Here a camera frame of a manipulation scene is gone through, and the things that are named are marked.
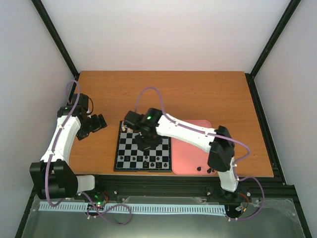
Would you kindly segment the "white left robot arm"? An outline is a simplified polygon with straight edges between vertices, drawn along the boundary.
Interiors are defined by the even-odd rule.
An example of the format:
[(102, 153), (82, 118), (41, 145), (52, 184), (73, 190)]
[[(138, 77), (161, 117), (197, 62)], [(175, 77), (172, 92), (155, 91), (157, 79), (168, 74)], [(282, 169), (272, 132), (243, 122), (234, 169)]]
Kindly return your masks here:
[(95, 182), (93, 175), (77, 176), (69, 166), (74, 140), (83, 140), (107, 126), (103, 115), (92, 113), (89, 108), (92, 104), (89, 96), (74, 94), (71, 104), (58, 110), (48, 149), (29, 169), (40, 199), (72, 198), (83, 191), (94, 200), (102, 196), (103, 187)]

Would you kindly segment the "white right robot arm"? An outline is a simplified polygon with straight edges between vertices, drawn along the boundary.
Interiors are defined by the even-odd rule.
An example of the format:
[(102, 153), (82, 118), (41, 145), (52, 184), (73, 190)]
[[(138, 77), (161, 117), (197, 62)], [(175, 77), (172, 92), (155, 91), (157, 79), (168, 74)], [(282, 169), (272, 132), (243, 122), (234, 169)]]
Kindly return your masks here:
[(225, 127), (199, 127), (155, 108), (150, 108), (146, 114), (129, 111), (123, 126), (138, 133), (136, 143), (141, 151), (155, 149), (164, 136), (200, 148), (209, 154), (208, 166), (218, 172), (221, 188), (236, 191), (238, 178), (233, 166), (235, 142)]

